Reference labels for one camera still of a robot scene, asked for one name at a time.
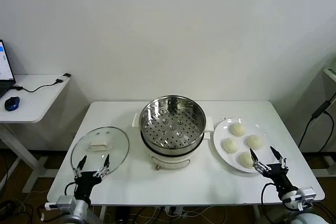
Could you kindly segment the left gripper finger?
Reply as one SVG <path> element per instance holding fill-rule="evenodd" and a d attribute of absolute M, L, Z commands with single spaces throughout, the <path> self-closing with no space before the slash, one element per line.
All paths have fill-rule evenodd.
<path fill-rule="evenodd" d="M 87 155 L 85 155 L 78 163 L 77 167 L 74 169 L 75 172 L 75 177 L 80 177 L 81 176 L 81 171 L 85 165 L 87 159 Z"/>
<path fill-rule="evenodd" d="M 106 177 L 110 173 L 110 155 L 106 156 L 105 162 L 101 168 L 99 168 L 95 173 L 94 177 Z"/>

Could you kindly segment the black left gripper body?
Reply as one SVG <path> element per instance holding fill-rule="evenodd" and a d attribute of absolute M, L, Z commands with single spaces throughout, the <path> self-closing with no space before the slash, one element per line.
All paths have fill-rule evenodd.
<path fill-rule="evenodd" d="M 80 177 L 75 178 L 77 188 L 74 196 L 77 200 L 90 200 L 92 189 L 95 185 L 102 182 L 99 176 L 95 175 L 95 172 L 83 172 Z"/>

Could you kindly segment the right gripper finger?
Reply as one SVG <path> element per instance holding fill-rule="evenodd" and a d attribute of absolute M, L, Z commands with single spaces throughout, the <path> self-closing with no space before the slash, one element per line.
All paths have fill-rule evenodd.
<path fill-rule="evenodd" d="M 276 160 L 281 165 L 281 168 L 288 168 L 287 166 L 287 159 L 284 158 L 274 147 L 270 147 L 273 155 L 275 156 Z"/>
<path fill-rule="evenodd" d="M 251 159 L 253 161 L 253 168 L 260 174 L 265 174 L 267 172 L 270 172 L 271 168 L 268 165 L 265 165 L 262 162 L 260 162 L 257 155 L 251 148 L 249 150 L 250 150 Z"/>

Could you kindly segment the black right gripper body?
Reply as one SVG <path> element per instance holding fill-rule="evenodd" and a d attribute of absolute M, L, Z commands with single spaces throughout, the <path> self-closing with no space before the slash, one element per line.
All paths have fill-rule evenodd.
<path fill-rule="evenodd" d="M 269 164 L 268 167 L 270 167 L 270 170 L 263 171 L 262 175 L 274 182 L 279 197 L 283 197 L 291 191 L 298 190 L 288 179 L 287 168 L 282 168 L 280 164 Z"/>

